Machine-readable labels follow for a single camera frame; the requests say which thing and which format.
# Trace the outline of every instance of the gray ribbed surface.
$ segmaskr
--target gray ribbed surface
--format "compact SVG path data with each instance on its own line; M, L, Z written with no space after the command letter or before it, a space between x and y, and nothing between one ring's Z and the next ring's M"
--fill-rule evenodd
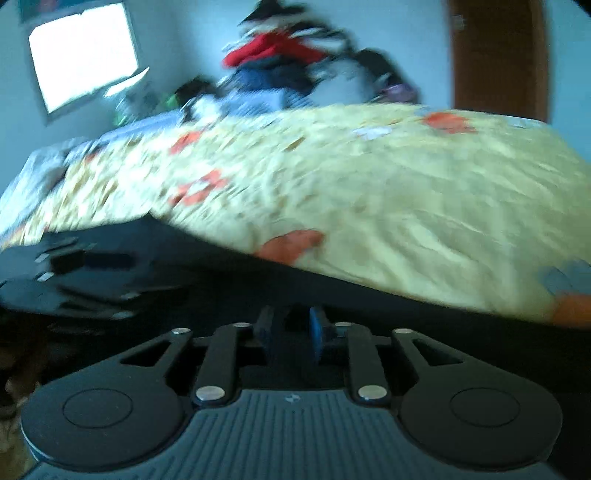
M545 465L468 472L409 443L385 410L342 391L244 391L229 407L197 413L178 442L142 465L70 473L39 465L31 480L557 480Z

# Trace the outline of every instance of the yellow bedsheet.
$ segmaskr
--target yellow bedsheet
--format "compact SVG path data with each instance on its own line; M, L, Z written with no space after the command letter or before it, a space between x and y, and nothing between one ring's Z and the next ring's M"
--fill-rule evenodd
M540 271L591 260L589 168L551 128L457 112L474 132L432 128L409 105L331 106L227 118L180 153L194 125L116 142L67 172L13 244L148 212L216 244L255 252L295 229L323 245L296 266L380 290L544 320ZM354 129L386 127L366 140ZM172 205L181 184L228 181Z

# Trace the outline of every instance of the brown wooden door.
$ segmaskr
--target brown wooden door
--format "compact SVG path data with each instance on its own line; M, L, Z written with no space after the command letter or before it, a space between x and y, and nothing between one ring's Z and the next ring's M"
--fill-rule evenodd
M548 120L541 0L449 0L455 108Z

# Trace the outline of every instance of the light blue wall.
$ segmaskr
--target light blue wall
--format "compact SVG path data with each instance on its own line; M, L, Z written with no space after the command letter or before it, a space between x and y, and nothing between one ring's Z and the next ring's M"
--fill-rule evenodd
M160 0L129 0L128 6L154 84L162 92L174 91L187 79L174 18ZM112 128L112 114L99 100L46 125L26 48L17 3L10 0L0 9L0 192L31 151L72 137L94 138Z
M385 50L421 90L425 103L449 107L452 66L446 0L306 0L302 3L334 28L348 30L357 48ZM221 48L238 39L238 23L255 0L176 0L190 73L218 79Z
M591 161L591 17L573 0L545 0L550 122Z

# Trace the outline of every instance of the window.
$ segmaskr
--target window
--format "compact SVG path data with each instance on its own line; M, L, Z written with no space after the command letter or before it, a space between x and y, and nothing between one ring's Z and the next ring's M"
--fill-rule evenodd
M89 95L139 68L123 4L84 10L35 28L33 65L47 112Z

